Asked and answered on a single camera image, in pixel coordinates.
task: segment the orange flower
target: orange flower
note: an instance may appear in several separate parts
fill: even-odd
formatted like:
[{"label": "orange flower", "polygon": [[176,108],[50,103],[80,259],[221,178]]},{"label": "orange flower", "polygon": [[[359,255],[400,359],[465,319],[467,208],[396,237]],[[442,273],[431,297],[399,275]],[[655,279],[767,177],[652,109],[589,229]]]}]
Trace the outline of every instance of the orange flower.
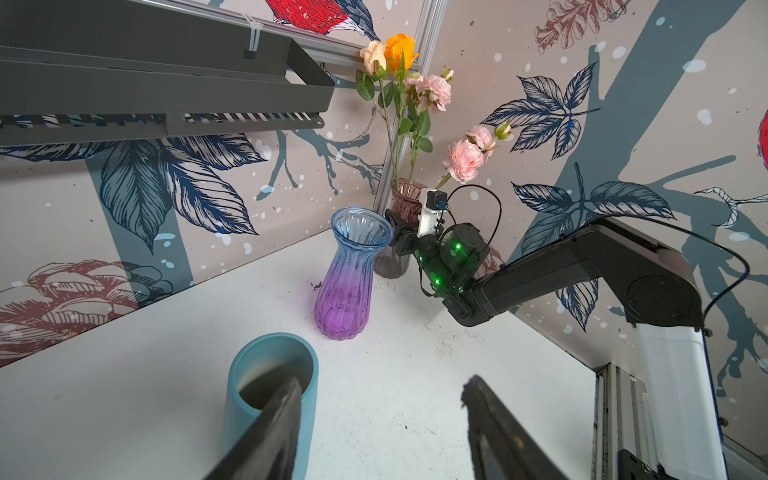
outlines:
[{"label": "orange flower", "polygon": [[413,53],[415,49],[415,40],[402,33],[387,40],[384,55],[386,56],[387,63],[389,63],[389,70],[399,70],[403,58],[406,60],[406,70],[411,68],[413,61],[419,56],[418,53]]}]

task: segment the tabletop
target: tabletop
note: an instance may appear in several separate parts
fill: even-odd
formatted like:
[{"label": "tabletop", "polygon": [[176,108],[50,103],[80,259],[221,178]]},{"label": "tabletop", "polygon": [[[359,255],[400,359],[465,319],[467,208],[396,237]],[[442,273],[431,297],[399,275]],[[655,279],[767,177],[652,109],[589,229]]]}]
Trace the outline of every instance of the tabletop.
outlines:
[{"label": "tabletop", "polygon": [[0,478],[203,478],[227,373],[271,332],[319,359],[307,480],[474,478],[461,392],[493,388],[572,480],[591,477],[595,375],[510,313],[459,325],[418,270],[374,275],[355,339],[316,327],[330,230],[0,369]]}]

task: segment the white zip tie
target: white zip tie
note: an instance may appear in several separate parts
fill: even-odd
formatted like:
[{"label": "white zip tie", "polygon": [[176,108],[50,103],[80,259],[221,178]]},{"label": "white zip tie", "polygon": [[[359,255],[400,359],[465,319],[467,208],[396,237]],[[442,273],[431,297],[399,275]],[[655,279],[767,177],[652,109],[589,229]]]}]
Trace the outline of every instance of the white zip tie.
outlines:
[{"label": "white zip tie", "polygon": [[248,50],[256,51],[256,49],[259,48],[259,37],[261,36],[261,29],[264,27],[264,24],[257,22],[247,13],[240,14],[245,18],[245,21],[248,22],[248,26],[250,26],[250,42],[248,44]]}]

